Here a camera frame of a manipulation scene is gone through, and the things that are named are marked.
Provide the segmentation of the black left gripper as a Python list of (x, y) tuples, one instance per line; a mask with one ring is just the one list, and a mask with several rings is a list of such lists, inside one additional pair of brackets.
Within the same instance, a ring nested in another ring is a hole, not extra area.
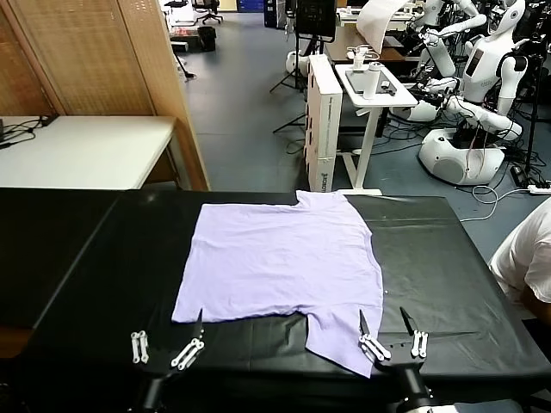
[[(177, 370), (190, 368), (205, 347), (203, 335), (202, 310), (200, 310), (190, 341), (170, 361), (170, 366)], [(133, 364), (147, 364), (149, 361), (148, 335), (144, 330), (133, 331), (130, 338)], [(164, 388), (175, 376), (175, 371), (168, 373), (143, 372), (138, 388), (138, 411), (161, 411), (163, 409), (162, 395)]]

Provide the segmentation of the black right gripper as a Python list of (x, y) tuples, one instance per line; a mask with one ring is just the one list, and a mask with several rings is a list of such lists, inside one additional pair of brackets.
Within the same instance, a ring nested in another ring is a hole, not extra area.
[[(418, 327), (415, 319), (404, 308), (400, 307), (400, 314), (412, 337), (411, 356), (413, 359), (425, 359), (427, 357), (429, 333)], [(362, 350), (372, 354), (376, 360), (375, 368), (388, 374), (398, 383), (400, 391), (399, 405), (435, 405), (436, 400), (431, 390), (425, 385), (421, 375), (423, 361), (408, 361), (405, 363), (392, 363), (392, 354), (371, 334), (367, 319), (362, 309), (359, 310), (359, 343)]]

